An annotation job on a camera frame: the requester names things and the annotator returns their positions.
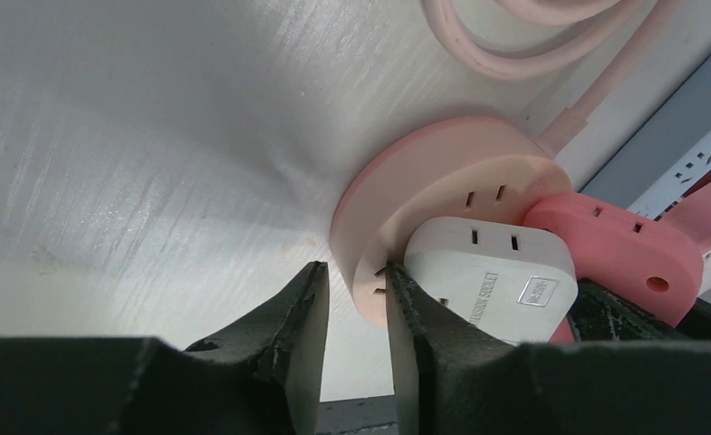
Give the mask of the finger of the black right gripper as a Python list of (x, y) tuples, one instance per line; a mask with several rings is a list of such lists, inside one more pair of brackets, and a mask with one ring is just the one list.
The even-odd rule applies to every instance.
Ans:
[(582, 279), (567, 322), (582, 341), (711, 341), (711, 304), (698, 299), (676, 326), (660, 321), (632, 302), (591, 280)]

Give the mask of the pink adapter plug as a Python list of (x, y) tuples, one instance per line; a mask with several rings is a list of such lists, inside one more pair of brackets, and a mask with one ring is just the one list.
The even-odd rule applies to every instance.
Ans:
[[(570, 250), (576, 276), (605, 287), (676, 326), (694, 306), (704, 262), (682, 231), (574, 192), (539, 201), (524, 225), (547, 230)], [(552, 336), (571, 343), (567, 317)]]

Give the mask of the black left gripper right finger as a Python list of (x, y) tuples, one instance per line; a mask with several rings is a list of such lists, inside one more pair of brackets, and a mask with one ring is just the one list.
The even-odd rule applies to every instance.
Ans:
[(385, 278), (402, 434), (711, 434), (711, 341), (512, 346)]

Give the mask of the white power strip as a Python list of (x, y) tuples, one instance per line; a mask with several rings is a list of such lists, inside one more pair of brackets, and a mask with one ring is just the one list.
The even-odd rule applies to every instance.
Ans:
[[(711, 170), (711, 130), (636, 199), (629, 210), (661, 220)], [(699, 293), (711, 289), (711, 256), (703, 257), (704, 274)]]

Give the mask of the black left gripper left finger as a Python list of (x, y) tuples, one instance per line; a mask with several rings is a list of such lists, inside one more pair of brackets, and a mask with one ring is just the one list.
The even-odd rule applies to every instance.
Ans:
[(0, 434), (312, 434), (329, 271), (179, 350), (156, 337), (0, 338)]

